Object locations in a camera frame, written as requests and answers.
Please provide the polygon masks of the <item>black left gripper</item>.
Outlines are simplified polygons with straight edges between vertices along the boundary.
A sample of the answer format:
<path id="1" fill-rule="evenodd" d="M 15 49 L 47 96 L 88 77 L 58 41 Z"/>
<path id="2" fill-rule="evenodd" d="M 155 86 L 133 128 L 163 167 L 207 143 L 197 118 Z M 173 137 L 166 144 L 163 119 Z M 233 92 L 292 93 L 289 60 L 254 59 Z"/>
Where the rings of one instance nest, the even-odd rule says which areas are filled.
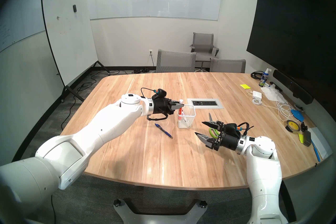
<path id="1" fill-rule="evenodd" d="M 179 100 L 172 100 L 166 97 L 154 98 L 153 100 L 153 113 L 152 114 L 164 114 L 172 115 L 175 110 L 181 109 L 184 104 L 181 104 Z"/>

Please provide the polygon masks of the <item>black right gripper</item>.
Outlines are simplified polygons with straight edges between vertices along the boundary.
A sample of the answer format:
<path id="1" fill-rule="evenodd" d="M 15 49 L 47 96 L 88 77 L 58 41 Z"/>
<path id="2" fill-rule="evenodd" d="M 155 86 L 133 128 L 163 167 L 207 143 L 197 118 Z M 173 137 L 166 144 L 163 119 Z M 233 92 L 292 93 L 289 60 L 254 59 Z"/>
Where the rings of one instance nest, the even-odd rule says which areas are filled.
<path id="1" fill-rule="evenodd" d="M 207 148 L 218 151 L 222 146 L 233 151 L 236 150 L 240 140 L 240 132 L 237 128 L 226 128 L 225 131 L 223 131 L 224 123 L 221 121 L 204 121 L 202 124 L 212 129 L 216 129 L 215 133 L 217 134 L 217 139 L 195 132 L 196 136 Z"/>

